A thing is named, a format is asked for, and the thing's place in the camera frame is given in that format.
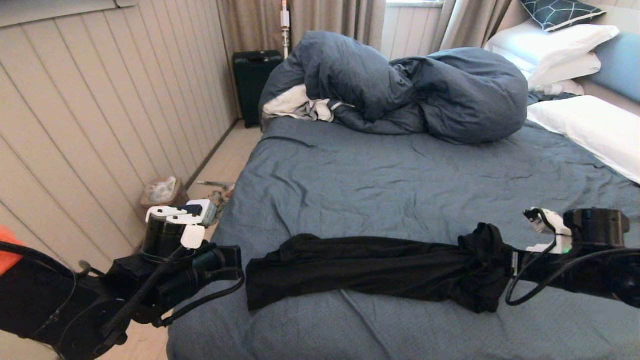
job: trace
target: black cable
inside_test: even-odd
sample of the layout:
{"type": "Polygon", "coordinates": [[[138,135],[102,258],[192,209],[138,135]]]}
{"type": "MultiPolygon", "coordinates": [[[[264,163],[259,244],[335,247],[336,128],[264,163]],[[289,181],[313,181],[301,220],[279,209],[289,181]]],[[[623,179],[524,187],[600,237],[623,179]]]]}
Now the black cable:
{"type": "Polygon", "coordinates": [[[553,225],[551,225],[551,223],[547,220],[547,216],[545,215],[544,211],[541,211],[541,210],[538,210],[538,209],[535,209],[534,211],[537,212],[537,214],[540,215],[540,217],[542,218],[542,221],[545,223],[545,225],[554,232],[554,241],[542,253],[540,253],[540,255],[538,257],[536,257],[535,259],[531,260],[531,262],[527,263],[522,268],[522,270],[520,272],[518,272],[518,275],[516,276],[516,278],[513,279],[513,281],[511,281],[511,284],[509,284],[509,288],[507,289],[507,296],[505,297],[505,301],[506,301],[507,305],[510,305],[510,306],[516,306],[516,305],[521,304],[521,303],[515,304],[515,302],[511,301],[511,295],[513,294],[513,290],[515,289],[516,284],[518,284],[518,281],[520,281],[520,278],[521,278],[522,274],[524,274],[527,271],[527,269],[531,267],[531,265],[535,264],[535,262],[537,260],[542,258],[544,255],[547,255],[557,245],[556,228],[553,225]]]}
{"type": "Polygon", "coordinates": [[[40,251],[33,250],[29,247],[25,247],[22,245],[16,245],[12,243],[6,243],[4,241],[0,241],[0,251],[11,252],[12,254],[18,254],[22,256],[28,256],[33,260],[37,260],[43,265],[46,265],[53,270],[61,273],[61,274],[69,274],[70,277],[73,277],[75,274],[72,270],[68,269],[57,260],[48,256],[47,254],[43,254],[40,251]]]}
{"type": "Polygon", "coordinates": [[[167,327],[171,324],[173,324],[174,321],[178,320],[179,318],[183,317],[184,315],[186,315],[188,312],[194,310],[195,308],[197,308],[198,306],[204,305],[212,300],[216,300],[219,299],[221,297],[225,297],[227,295],[230,295],[234,292],[236,292],[237,290],[239,290],[240,288],[242,288],[242,285],[244,284],[244,272],[239,269],[239,268],[222,268],[220,270],[216,270],[213,272],[207,272],[206,274],[209,276],[217,276],[219,274],[224,274],[227,272],[240,272],[240,280],[238,281],[237,284],[233,285],[232,287],[230,287],[229,289],[225,289],[222,291],[219,291],[217,293],[213,293],[211,295],[207,295],[201,299],[198,299],[190,304],[188,304],[187,306],[183,307],[182,309],[178,310],[175,314],[169,316],[166,319],[162,319],[162,318],[158,318],[157,320],[153,321],[153,326],[154,327],[167,327]]]}
{"type": "Polygon", "coordinates": [[[93,267],[91,268],[91,272],[98,276],[104,276],[104,272],[101,272],[100,270],[93,267]]]}
{"type": "Polygon", "coordinates": [[[123,306],[116,315],[100,329],[100,334],[107,338],[117,327],[123,325],[126,321],[131,319],[131,315],[137,310],[138,305],[144,300],[145,296],[151,291],[153,286],[157,283],[164,273],[169,270],[174,261],[177,259],[178,254],[184,249],[180,246],[174,251],[166,260],[156,268],[153,274],[145,281],[142,287],[129,299],[129,301],[123,306]]]}
{"type": "Polygon", "coordinates": [[[544,288],[546,288],[551,282],[553,282],[553,280],[557,279],[560,275],[571,270],[573,267],[579,265],[580,263],[583,263],[590,259],[598,258],[600,256],[604,256],[604,255],[624,254],[624,253],[629,253],[630,255],[640,255],[640,250],[639,249],[612,249],[612,250],[594,252],[593,254],[581,256],[562,266],[560,269],[554,272],[551,276],[547,277],[544,281],[539,283],[538,286],[536,286],[528,294],[524,295],[518,300],[514,300],[514,301],[510,300],[511,292],[513,291],[513,286],[509,287],[509,290],[507,291],[507,304],[511,306],[517,306],[517,305],[523,304],[524,302],[527,302],[528,300],[531,300],[531,298],[533,298],[539,292],[541,292],[544,288]]]}
{"type": "Polygon", "coordinates": [[[24,247],[22,245],[16,245],[16,244],[12,244],[12,243],[6,243],[4,241],[0,241],[0,251],[11,252],[13,254],[26,256],[27,258],[29,258],[32,261],[36,261],[36,262],[38,262],[38,263],[40,263],[40,264],[42,264],[44,266],[48,266],[53,271],[56,271],[56,272],[61,273],[61,274],[68,273],[69,275],[71,275],[71,278],[73,278],[73,280],[74,280],[74,286],[71,289],[71,292],[69,293],[69,296],[67,297],[67,299],[60,306],[58,306],[58,308],[54,311],[54,313],[51,314],[50,317],[48,317],[47,321],[45,321],[38,328],[38,330],[36,330],[31,335],[32,338],[36,339],[38,337],[38,334],[40,334],[41,331],[43,331],[49,325],[51,325],[54,322],[57,322],[60,319],[60,313],[65,308],[65,306],[67,306],[67,304],[71,301],[71,298],[76,293],[77,284],[78,284],[78,276],[82,275],[85,272],[88,274],[88,272],[91,270],[91,266],[88,263],[86,263],[84,261],[81,261],[80,262],[80,267],[83,268],[83,271],[78,274],[75,271],[73,271],[71,269],[68,269],[67,267],[65,267],[61,263],[57,262],[55,259],[53,259],[52,257],[48,256],[47,254],[43,254],[43,253],[41,253],[41,252],[39,252],[37,250],[31,249],[29,247],[24,247]]]}

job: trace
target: white sheet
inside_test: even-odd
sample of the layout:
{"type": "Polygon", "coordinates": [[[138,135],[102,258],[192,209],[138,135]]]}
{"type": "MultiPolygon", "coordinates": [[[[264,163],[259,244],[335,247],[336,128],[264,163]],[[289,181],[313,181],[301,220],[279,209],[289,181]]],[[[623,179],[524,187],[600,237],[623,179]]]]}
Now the white sheet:
{"type": "Polygon", "coordinates": [[[533,104],[528,119],[565,135],[640,184],[640,117],[597,97],[579,96],[533,104]]]}
{"type": "Polygon", "coordinates": [[[264,119],[290,116],[302,120],[333,121],[333,109],[329,108],[329,99],[311,100],[307,97],[307,87],[302,84],[294,86],[275,99],[267,102],[262,108],[264,119]]]}

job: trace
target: white pole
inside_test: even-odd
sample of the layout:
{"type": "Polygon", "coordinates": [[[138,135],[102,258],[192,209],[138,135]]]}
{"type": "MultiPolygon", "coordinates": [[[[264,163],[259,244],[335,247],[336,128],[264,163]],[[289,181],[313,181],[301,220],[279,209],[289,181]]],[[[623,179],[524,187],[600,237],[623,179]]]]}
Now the white pole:
{"type": "Polygon", "coordinates": [[[287,10],[287,0],[282,0],[282,11],[280,12],[280,24],[282,25],[282,45],[284,46],[284,58],[289,57],[289,11],[287,10]]]}

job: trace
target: patterned pillow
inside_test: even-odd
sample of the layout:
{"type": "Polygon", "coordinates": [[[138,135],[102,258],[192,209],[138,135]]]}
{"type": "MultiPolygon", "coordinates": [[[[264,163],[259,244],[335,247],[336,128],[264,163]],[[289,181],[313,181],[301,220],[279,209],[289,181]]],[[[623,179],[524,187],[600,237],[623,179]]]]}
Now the patterned pillow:
{"type": "Polygon", "coordinates": [[[545,31],[556,31],[582,24],[606,13],[578,0],[520,0],[520,2],[545,31]]]}

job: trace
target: floor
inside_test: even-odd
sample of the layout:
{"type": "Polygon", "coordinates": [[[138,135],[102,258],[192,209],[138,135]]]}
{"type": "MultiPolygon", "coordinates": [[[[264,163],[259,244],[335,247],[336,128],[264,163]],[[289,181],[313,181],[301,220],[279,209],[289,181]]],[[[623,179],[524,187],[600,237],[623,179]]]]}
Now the floor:
{"type": "MultiPolygon", "coordinates": [[[[223,181],[234,183],[244,169],[249,155],[258,144],[262,133],[257,127],[244,128],[240,121],[220,145],[197,181],[223,181]]],[[[212,188],[194,183],[188,190],[190,199],[206,198],[212,188]]],[[[207,230],[206,238],[211,238],[214,227],[207,230]]],[[[165,360],[167,329],[156,329],[151,325],[131,323],[127,331],[129,340],[121,347],[113,347],[100,360],[165,360]]]]}

